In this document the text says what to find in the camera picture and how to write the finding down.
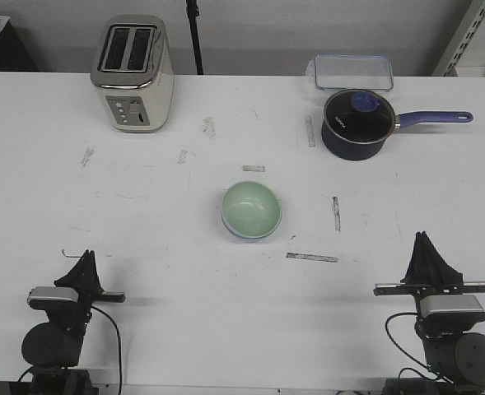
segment lid knob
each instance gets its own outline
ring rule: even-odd
[[[352,107],[361,113],[371,113],[380,102],[376,97],[365,91],[359,91],[352,95]]]

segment toaster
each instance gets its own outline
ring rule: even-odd
[[[125,132],[152,132],[169,115],[175,75],[166,27],[156,16],[107,22],[91,69],[110,122]]]

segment black pole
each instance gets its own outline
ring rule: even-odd
[[[186,0],[187,17],[189,18],[189,28],[191,29],[191,39],[193,40],[194,61],[196,62],[196,73],[203,75],[202,53],[200,51],[200,41],[198,39],[198,27],[196,17],[200,15],[197,0]]]

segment scuff mark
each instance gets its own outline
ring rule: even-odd
[[[117,193],[117,192],[114,192],[117,196],[119,196],[120,198],[123,198],[123,199],[141,199],[141,198],[145,198],[145,196],[125,196],[125,195],[122,195],[121,193]]]
[[[292,259],[306,259],[309,261],[322,261],[336,263],[339,261],[336,257],[328,257],[326,255],[313,255],[311,253],[287,253],[286,258]]]
[[[180,156],[178,157],[178,164],[182,165],[185,163],[186,160],[187,160],[187,151],[186,150],[180,151]]]
[[[262,173],[266,171],[266,166],[244,165],[242,166],[242,171],[257,171]]]
[[[83,159],[81,160],[82,167],[85,167],[86,164],[91,160],[92,155],[94,155],[94,150],[91,149],[90,147],[87,147],[85,151],[85,155],[83,156]]]
[[[335,231],[341,231],[341,214],[339,213],[339,200],[337,196],[332,197],[333,220],[335,222]]]
[[[259,120],[259,114],[257,114],[257,112],[254,109],[248,108],[248,110],[251,111],[254,114],[255,120],[258,121]]]
[[[315,146],[315,135],[314,135],[314,125],[311,122],[311,116],[305,116],[305,126],[306,126],[306,134],[308,135],[308,146],[314,147]]]
[[[203,119],[202,133],[208,136],[211,140],[215,138],[215,123],[212,117],[207,117]]]
[[[396,228],[398,229],[398,235],[399,235],[399,241],[402,243],[403,242],[403,237],[401,235],[401,228],[399,227],[399,217],[398,213],[395,212],[394,216],[396,217]]]
[[[81,228],[81,227],[79,227],[79,226],[70,225],[70,227],[71,227],[72,229],[75,229],[75,230],[80,230],[81,232],[86,232],[86,233],[90,233],[90,232],[92,232],[92,230],[90,230],[90,229],[84,229],[84,228]]]

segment saucepan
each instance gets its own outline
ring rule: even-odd
[[[372,91],[345,89],[324,105],[323,142],[335,155],[364,160],[380,151],[396,128],[422,122],[466,123],[466,111],[417,111],[396,115],[384,97]]]

